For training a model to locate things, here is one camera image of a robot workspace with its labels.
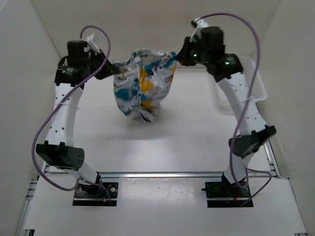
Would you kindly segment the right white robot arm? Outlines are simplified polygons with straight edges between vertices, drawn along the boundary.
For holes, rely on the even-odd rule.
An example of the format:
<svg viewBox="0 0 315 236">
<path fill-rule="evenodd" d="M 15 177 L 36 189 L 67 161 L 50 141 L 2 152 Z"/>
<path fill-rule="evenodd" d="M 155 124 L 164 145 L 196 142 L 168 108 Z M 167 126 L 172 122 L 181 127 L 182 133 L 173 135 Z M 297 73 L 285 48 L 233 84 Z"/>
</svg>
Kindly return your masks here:
<svg viewBox="0 0 315 236">
<path fill-rule="evenodd" d="M 247 186 L 248 165 L 251 158 L 276 133 L 260 115 L 251 99 L 244 69 L 235 54 L 227 54 L 223 43 L 223 31 L 219 27 L 196 27 L 192 36 L 186 37 L 176 55 L 183 66 L 201 64 L 212 75 L 225 94 L 237 120 L 233 137 L 229 139 L 229 164 L 221 176 L 221 182 L 213 192 L 221 196 L 233 196 Z"/>
</svg>

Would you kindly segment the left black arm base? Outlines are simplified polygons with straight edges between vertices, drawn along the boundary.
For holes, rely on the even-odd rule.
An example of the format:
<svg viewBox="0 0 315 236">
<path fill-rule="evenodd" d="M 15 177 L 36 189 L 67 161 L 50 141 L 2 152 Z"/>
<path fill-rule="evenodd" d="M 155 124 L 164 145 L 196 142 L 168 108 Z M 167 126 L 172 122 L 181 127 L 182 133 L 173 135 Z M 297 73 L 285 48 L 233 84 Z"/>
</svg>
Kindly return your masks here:
<svg viewBox="0 0 315 236">
<path fill-rule="evenodd" d="M 119 183 L 102 181 L 102 187 L 78 184 L 73 195 L 73 206 L 116 207 Z"/>
</svg>

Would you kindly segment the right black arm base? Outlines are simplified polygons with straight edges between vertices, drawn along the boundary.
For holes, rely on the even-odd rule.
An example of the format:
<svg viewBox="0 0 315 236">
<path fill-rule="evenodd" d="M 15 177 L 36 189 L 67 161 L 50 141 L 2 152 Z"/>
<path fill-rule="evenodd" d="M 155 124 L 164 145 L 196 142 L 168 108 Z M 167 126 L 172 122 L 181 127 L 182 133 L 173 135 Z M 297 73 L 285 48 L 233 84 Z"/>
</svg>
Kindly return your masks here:
<svg viewBox="0 0 315 236">
<path fill-rule="evenodd" d="M 241 189 L 236 184 L 227 186 L 220 182 L 205 182 L 201 189 L 206 193 L 207 208 L 254 207 L 249 187 Z"/>
</svg>

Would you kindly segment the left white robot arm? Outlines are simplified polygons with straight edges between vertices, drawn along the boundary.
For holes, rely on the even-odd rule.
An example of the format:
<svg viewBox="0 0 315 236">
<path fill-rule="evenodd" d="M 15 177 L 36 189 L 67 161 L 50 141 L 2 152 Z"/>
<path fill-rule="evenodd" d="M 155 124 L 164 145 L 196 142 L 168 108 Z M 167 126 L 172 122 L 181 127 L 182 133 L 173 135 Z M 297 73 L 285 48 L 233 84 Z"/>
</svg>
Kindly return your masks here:
<svg viewBox="0 0 315 236">
<path fill-rule="evenodd" d="M 75 147 L 74 123 L 87 79 L 102 80 L 117 70 L 91 39 L 69 41 L 67 51 L 57 65 L 54 109 L 44 122 L 49 130 L 43 143 L 33 141 L 32 155 L 70 174 L 76 179 L 76 185 L 97 197 L 103 192 L 100 174 L 85 162 L 84 150 Z"/>
</svg>

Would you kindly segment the colourful printed shorts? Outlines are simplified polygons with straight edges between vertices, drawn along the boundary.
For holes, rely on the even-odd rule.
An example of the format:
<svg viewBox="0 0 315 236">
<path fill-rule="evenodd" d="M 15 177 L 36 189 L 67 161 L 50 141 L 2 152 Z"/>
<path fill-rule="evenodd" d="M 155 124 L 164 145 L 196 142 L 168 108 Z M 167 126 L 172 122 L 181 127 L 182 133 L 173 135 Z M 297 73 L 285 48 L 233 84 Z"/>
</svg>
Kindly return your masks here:
<svg viewBox="0 0 315 236">
<path fill-rule="evenodd" d="M 161 101 L 169 94 L 177 61 L 173 51 L 138 49 L 119 65 L 113 89 L 119 110 L 133 120 L 154 122 Z"/>
</svg>

